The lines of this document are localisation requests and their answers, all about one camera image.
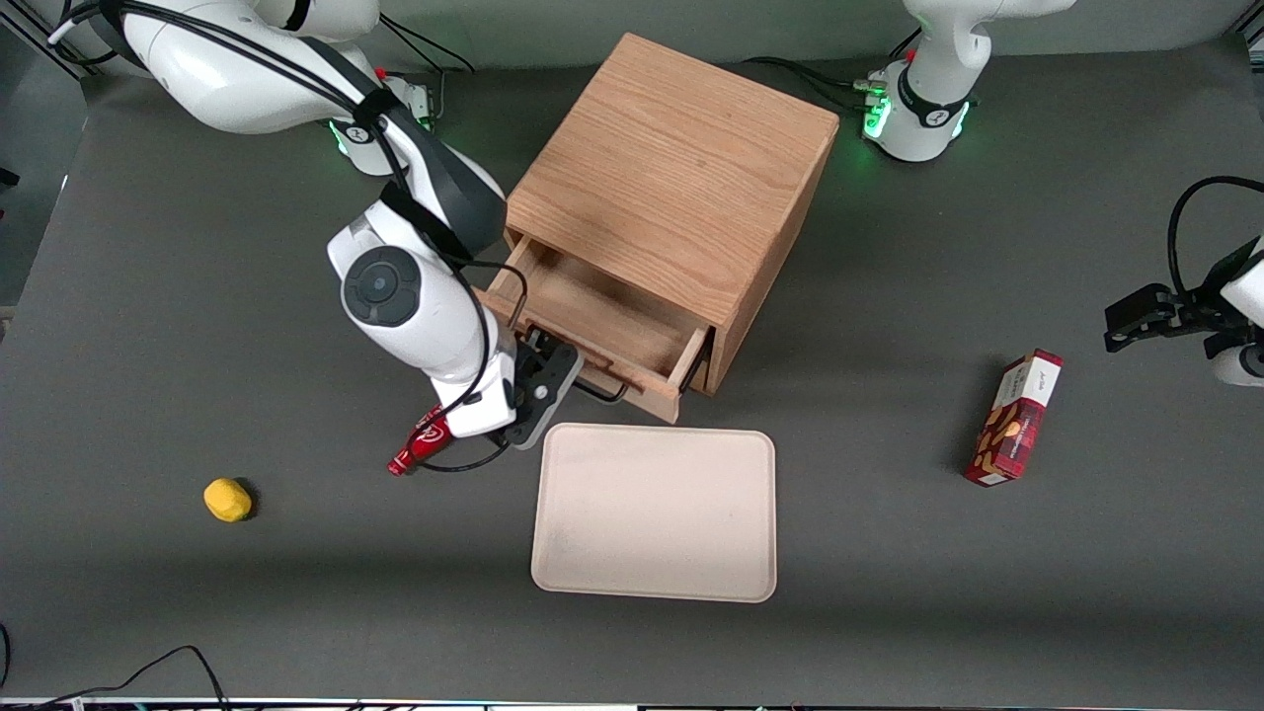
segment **gray table surface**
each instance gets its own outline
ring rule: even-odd
[[[590,72],[454,77],[440,134],[512,186]],[[378,183],[319,125],[228,135],[143,80],[87,91],[0,347],[6,695],[195,643],[238,696],[1264,702],[1261,393],[1216,383],[1197,339],[1101,344],[1103,306],[1167,281],[1181,190],[1264,166],[1240,43],[1000,58],[927,166],[846,118],[732,374],[683,407],[776,442],[760,606],[537,590],[538,450],[389,477],[432,393],[346,320],[324,252]],[[1260,214],[1201,196],[1189,273]],[[1067,366],[1028,477],[977,488],[959,472],[1000,368],[1036,347]],[[560,419],[653,424],[580,396]],[[257,520],[207,515],[221,476],[257,482]],[[172,662],[135,692],[207,689]]]

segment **open drawer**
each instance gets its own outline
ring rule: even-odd
[[[575,345],[584,354],[581,380],[611,393],[626,385],[624,400],[676,421],[689,380],[705,380],[699,358],[708,324],[528,237],[518,239],[508,264],[527,277],[520,333],[538,326]],[[507,323],[520,288],[502,271],[483,302]]]

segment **wooden cabinet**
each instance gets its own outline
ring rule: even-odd
[[[728,372],[837,132],[830,111],[624,35],[508,199],[518,328],[675,421],[684,388]],[[502,272],[482,296],[506,319],[518,288]]]

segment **red bottle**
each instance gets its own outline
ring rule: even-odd
[[[442,410],[441,405],[435,405],[426,416],[417,421],[408,434],[408,442],[399,448],[394,459],[387,464],[387,471],[397,477],[411,473],[420,462],[428,459],[436,452],[447,447],[453,440],[453,433],[447,429],[447,419],[439,417],[430,426],[421,429],[426,420],[434,417]]]

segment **plastic tray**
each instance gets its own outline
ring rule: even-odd
[[[544,590],[762,602],[776,549],[762,433],[562,424],[545,438],[531,557]]]

